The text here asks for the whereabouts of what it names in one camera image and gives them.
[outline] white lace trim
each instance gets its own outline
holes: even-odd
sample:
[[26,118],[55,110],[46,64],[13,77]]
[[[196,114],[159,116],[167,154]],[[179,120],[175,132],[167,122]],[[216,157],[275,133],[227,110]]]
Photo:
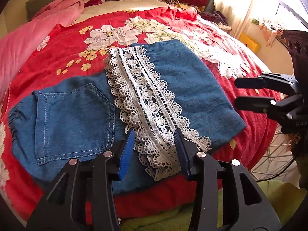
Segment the white lace trim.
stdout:
[[210,139],[199,137],[198,131],[189,128],[189,120],[181,116],[182,107],[174,102],[174,93],[167,90],[166,81],[159,79],[161,74],[145,53],[142,46],[109,49],[105,69],[126,131],[136,131],[134,149],[139,152],[139,160],[158,181],[181,170],[173,141],[176,128],[201,151],[210,149]]

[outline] blue denim fabric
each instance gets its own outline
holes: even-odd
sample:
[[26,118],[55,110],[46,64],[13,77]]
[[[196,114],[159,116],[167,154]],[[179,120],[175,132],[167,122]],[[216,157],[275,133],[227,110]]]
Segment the blue denim fabric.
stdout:
[[[175,94],[190,128],[208,136],[218,148],[238,134],[245,123],[232,108],[206,65],[178,40],[146,44],[146,55]],[[33,91],[9,113],[12,152],[37,180],[50,182],[73,157],[90,160],[123,140],[125,124],[114,106],[105,72],[76,76]],[[152,177],[133,151],[130,166],[114,193],[153,186]]]
[[[76,76],[33,91],[9,113],[12,152],[44,189],[70,158],[94,159],[124,139],[125,124],[114,106],[105,72]],[[133,151],[127,175],[114,193],[154,185]]]
[[175,94],[189,127],[199,136],[208,136],[211,148],[222,146],[246,127],[212,72],[183,43],[170,40],[131,46],[139,45],[147,49],[145,55],[167,82],[167,90]]

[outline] white curtain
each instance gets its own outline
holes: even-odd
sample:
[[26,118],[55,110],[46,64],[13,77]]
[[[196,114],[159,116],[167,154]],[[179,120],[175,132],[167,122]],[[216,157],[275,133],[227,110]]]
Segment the white curtain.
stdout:
[[279,0],[214,0],[217,11],[222,12],[232,28],[230,33],[239,38],[250,26],[253,18],[272,17],[278,8]]

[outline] jeans back pocket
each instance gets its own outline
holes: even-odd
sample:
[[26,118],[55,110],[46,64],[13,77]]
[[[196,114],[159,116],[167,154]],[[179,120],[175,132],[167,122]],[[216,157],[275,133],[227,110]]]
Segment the jeans back pocket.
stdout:
[[102,153],[113,144],[115,107],[89,83],[69,93],[38,93],[38,165]]

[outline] pocket stitching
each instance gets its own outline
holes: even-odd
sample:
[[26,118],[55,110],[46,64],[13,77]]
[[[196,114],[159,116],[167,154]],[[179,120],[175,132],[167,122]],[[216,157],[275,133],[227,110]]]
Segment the pocket stitching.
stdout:
[[46,137],[46,111],[47,111],[47,96],[45,96],[45,119],[44,119],[44,145],[43,145],[43,156],[44,156],[44,163],[45,163],[45,137]]
[[[101,93],[101,91],[100,91],[93,83],[88,83],[87,85],[82,86],[82,87],[80,87],[80,88],[78,88],[78,89],[75,89],[75,90],[73,90],[73,91],[71,91],[71,92],[69,92],[69,93],[42,93],[41,91],[39,91],[39,95],[45,96],[45,119],[44,119],[44,146],[43,146],[43,155],[44,155],[44,157],[41,157],[41,158],[36,159],[37,162],[38,162],[39,160],[42,160],[42,159],[43,159],[44,161],[38,162],[38,164],[42,164],[42,163],[43,163],[43,164],[46,164],[46,161],[45,161],[45,158],[46,158],[46,156],[45,156],[45,146],[46,146],[46,144],[45,144],[45,132],[46,132],[46,121],[47,121],[47,96],[49,96],[49,97],[64,97],[64,96],[69,95],[69,94],[72,94],[72,93],[77,93],[77,92],[79,92],[82,88],[83,88],[83,89],[86,89],[86,88],[91,89],[91,90],[101,99],[101,101],[104,102],[104,104],[107,106],[107,108],[108,108],[108,110],[109,110],[109,127],[108,127],[107,145],[104,146],[104,147],[100,147],[100,148],[92,149],[92,150],[85,150],[85,151],[78,151],[78,152],[72,152],[72,153],[66,153],[66,154],[59,154],[59,155],[47,156],[48,158],[53,157],[53,158],[51,158],[51,159],[48,159],[48,162],[49,162],[49,161],[53,161],[53,160],[64,160],[64,159],[69,159],[69,158],[55,158],[55,157],[65,156],[65,155],[70,155],[70,154],[75,154],[75,153],[91,152],[91,151],[95,151],[95,150],[99,150],[99,149],[104,149],[104,148],[108,147],[108,145],[109,145],[109,139],[110,139],[109,136],[110,136],[110,125],[111,125],[111,111],[113,111],[113,112],[115,113],[115,110],[114,110],[113,104],[109,101],[109,99],[108,99],[103,93]],[[115,118],[115,116],[114,116],[114,114],[113,114],[113,123],[112,123],[112,124],[113,124],[113,127],[112,127],[112,142],[111,142],[111,143],[113,143],[113,141],[114,141],[114,118]],[[100,153],[101,153],[101,152],[95,153],[95,154],[83,155],[83,156],[76,156],[76,157],[92,156],[92,155],[96,155],[96,154],[100,154]]]
[[[102,152],[98,152],[98,153],[94,153],[94,154],[89,154],[89,155],[83,155],[83,156],[74,156],[75,158],[80,158],[80,157],[86,157],[86,156],[95,156],[95,155],[98,155],[98,154],[101,154]],[[50,160],[48,160],[48,162],[50,162],[50,161],[57,161],[57,160],[66,160],[66,159],[72,159],[72,158],[66,158],[66,157],[63,157],[63,158],[53,158],[53,159],[50,159]],[[40,164],[46,164],[46,163],[44,163],[43,161],[41,161],[41,162],[38,162],[37,163],[38,165],[40,165]]]

